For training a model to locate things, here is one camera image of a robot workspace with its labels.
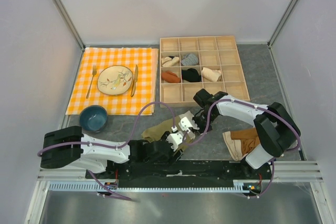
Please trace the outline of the olive green white-band underwear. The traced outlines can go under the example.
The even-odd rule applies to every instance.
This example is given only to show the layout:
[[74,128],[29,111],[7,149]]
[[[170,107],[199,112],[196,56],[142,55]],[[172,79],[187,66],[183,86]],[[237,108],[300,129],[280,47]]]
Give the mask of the olive green white-band underwear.
[[[188,117],[188,118],[192,118],[194,115],[190,112],[187,111],[186,113],[180,114],[178,116],[175,117],[175,123],[177,126],[178,131],[181,131],[181,127],[179,126],[179,122],[183,117]],[[141,134],[141,137],[144,140],[147,140],[148,142],[154,142],[154,141],[158,141],[161,139],[162,135],[166,132],[166,131],[171,131],[171,127],[173,126],[173,120],[169,119],[169,120],[165,120],[162,123],[150,127],[148,129],[146,129],[145,131],[143,131],[143,133]],[[195,139],[195,134],[193,132],[189,132],[186,140],[185,140],[185,144],[181,144],[178,148],[178,150],[182,150],[182,151],[186,151],[188,149],[188,144],[191,144],[194,142]]]

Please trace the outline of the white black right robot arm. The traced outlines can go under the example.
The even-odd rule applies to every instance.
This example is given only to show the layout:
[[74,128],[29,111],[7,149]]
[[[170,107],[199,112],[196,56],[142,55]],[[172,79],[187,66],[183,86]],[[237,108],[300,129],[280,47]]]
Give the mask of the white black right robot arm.
[[256,130],[260,143],[250,153],[243,155],[246,162],[240,166],[245,178],[254,178],[263,164],[300,147],[301,132],[285,107],[278,102],[271,105],[255,104],[223,91],[212,95],[205,89],[199,90],[193,99],[202,108],[200,114],[193,117],[196,124],[194,130],[199,132],[196,142],[212,129],[211,123],[218,116],[238,119]]

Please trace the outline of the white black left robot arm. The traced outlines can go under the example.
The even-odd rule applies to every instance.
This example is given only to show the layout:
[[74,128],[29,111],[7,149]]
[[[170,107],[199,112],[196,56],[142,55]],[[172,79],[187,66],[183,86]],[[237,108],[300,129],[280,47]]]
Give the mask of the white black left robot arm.
[[43,149],[38,151],[43,169],[76,167],[89,170],[103,178],[111,178],[115,164],[163,163],[178,160],[177,149],[183,142],[183,133],[176,127],[166,131],[158,141],[130,140],[111,142],[82,133],[80,126],[71,126],[49,132],[44,137]]

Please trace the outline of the beige cream underwear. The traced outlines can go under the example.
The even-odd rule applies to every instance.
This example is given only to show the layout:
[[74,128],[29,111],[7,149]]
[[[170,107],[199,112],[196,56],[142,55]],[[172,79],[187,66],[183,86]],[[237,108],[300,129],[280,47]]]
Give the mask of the beige cream underwear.
[[233,140],[230,132],[224,132],[223,139],[234,161],[241,161],[245,156],[247,156],[246,153],[243,154],[241,140]]

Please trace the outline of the rolled cream underwear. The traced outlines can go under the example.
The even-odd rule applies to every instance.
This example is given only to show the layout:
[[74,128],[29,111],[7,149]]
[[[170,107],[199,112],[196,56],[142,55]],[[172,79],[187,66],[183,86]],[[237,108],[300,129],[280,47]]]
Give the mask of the rolled cream underwear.
[[204,67],[202,69],[202,76],[211,82],[217,82],[217,81],[220,81],[222,74],[220,70],[216,70],[216,69],[213,70],[213,69]]

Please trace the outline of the brown orange underwear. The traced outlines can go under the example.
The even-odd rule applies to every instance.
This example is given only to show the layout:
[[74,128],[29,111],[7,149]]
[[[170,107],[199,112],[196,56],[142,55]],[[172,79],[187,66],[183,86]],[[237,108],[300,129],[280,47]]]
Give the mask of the brown orange underwear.
[[237,157],[239,160],[260,144],[260,139],[255,128],[231,131],[230,138],[233,141],[234,157]]

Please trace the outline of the rolled rust orange underwear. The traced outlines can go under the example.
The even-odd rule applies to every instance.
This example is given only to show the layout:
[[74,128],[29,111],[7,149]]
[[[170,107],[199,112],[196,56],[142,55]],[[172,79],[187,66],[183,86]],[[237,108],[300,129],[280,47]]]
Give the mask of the rolled rust orange underwear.
[[167,83],[180,83],[181,82],[181,78],[177,74],[171,71],[162,72],[161,78],[164,82],[167,82]]

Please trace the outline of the rolled grey striped underwear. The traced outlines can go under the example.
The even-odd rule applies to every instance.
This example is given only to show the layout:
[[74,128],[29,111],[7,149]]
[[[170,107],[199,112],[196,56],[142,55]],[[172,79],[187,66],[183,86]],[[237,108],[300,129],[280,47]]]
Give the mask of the rolled grey striped underwear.
[[188,53],[185,54],[182,57],[181,60],[181,65],[182,66],[196,66],[199,63],[199,59],[197,57],[197,55],[193,54],[193,53]]

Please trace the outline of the rolled beige black underwear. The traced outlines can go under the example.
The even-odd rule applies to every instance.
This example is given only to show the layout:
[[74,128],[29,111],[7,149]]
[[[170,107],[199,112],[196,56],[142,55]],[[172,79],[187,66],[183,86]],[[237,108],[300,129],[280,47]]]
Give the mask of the rolled beige black underwear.
[[180,58],[178,56],[167,56],[161,59],[161,66],[162,67],[172,67],[178,64]]

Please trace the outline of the wooden compartment organizer box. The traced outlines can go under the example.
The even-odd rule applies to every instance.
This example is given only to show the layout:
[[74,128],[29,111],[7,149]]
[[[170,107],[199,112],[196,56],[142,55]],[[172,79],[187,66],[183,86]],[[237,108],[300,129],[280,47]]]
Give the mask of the wooden compartment organizer box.
[[161,38],[160,77],[160,101],[171,106],[196,106],[202,88],[250,100],[234,36]]

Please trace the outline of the blue ceramic bowl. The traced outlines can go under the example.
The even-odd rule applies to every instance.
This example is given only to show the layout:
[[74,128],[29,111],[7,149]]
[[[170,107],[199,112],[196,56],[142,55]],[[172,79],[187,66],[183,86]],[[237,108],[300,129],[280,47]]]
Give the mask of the blue ceramic bowl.
[[99,105],[89,106],[79,115],[79,125],[87,132],[100,132],[107,124],[107,121],[107,111]]

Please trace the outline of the gold knife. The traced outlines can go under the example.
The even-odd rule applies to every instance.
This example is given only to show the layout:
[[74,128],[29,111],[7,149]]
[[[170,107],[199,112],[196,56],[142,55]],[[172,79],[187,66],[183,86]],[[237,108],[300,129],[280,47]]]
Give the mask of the gold knife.
[[131,90],[131,97],[133,97],[134,94],[135,94],[136,82],[138,80],[138,74],[139,74],[139,67],[138,67],[138,65],[136,65],[134,76],[133,76],[133,84],[132,84],[132,90]]

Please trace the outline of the orange white checkered tablecloth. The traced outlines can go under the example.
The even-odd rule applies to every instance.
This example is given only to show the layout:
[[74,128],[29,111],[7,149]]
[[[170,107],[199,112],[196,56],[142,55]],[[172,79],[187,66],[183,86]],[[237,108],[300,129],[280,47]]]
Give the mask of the orange white checkered tablecloth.
[[99,105],[109,115],[137,115],[154,101],[158,49],[85,49],[67,115]]

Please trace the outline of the floral ceramic plate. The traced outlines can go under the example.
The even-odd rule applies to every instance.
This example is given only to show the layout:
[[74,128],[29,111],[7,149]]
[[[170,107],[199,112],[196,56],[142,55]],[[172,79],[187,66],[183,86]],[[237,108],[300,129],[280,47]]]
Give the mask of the floral ceramic plate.
[[98,90],[106,95],[121,95],[129,90],[133,80],[132,71],[125,66],[111,66],[98,76]]

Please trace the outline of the gold fork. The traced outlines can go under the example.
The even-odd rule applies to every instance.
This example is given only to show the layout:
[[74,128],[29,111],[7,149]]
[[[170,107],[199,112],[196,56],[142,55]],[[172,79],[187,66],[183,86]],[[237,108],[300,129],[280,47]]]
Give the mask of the gold fork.
[[90,85],[89,85],[89,88],[88,88],[88,91],[87,91],[86,99],[89,98],[91,87],[92,87],[92,83],[93,83],[93,79],[94,79],[94,77],[95,77],[96,74],[97,74],[97,66],[94,65],[93,68],[92,68],[92,77],[91,77]]

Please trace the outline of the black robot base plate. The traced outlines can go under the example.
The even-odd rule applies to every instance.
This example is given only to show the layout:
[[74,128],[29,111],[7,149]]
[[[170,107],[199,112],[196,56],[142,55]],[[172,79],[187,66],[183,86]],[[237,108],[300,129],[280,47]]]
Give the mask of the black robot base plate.
[[174,164],[108,161],[107,170],[95,174],[99,181],[118,180],[120,188],[210,188],[232,187],[234,180],[271,178],[271,168],[259,169],[246,162],[179,160]]

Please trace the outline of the right aluminium frame post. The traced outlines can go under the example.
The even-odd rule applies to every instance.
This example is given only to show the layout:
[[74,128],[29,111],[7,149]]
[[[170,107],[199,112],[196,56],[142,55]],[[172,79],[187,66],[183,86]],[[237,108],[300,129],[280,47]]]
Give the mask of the right aluminium frame post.
[[278,36],[280,35],[281,31],[283,30],[284,26],[286,25],[288,19],[290,18],[291,14],[293,13],[299,1],[300,0],[290,0],[289,1],[289,4],[287,5],[280,21],[278,22],[274,32],[272,33],[270,39],[267,42],[269,49],[271,49],[273,45],[275,44]]

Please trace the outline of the aluminium frame post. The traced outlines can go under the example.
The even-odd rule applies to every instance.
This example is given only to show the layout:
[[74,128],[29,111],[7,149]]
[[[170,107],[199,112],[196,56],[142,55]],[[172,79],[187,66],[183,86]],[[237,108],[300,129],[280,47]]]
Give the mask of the aluminium frame post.
[[70,33],[72,34],[73,38],[75,39],[77,45],[79,48],[84,51],[85,49],[85,43],[81,39],[73,21],[71,20],[62,0],[52,0],[53,3],[55,4],[59,14],[61,15],[63,21],[65,22],[67,28],[69,29]]
[[280,21],[278,22],[274,32],[272,33],[270,39],[267,42],[269,49],[271,49],[273,45],[275,44],[278,36],[280,35],[281,31],[283,30],[284,26],[286,25],[288,19],[290,18],[291,14],[293,13],[299,1],[300,0],[290,0],[289,1],[289,4],[287,5]]

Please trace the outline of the left aluminium frame post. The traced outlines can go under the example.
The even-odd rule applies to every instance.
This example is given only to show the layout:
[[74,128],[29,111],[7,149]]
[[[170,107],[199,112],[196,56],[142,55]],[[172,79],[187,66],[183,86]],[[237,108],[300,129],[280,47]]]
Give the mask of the left aluminium frame post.
[[52,0],[53,3],[55,4],[59,14],[61,15],[63,21],[65,22],[67,28],[69,29],[70,33],[72,34],[73,38],[75,39],[77,45],[79,48],[84,51],[85,49],[85,43],[81,39],[73,21],[71,20],[62,0]]

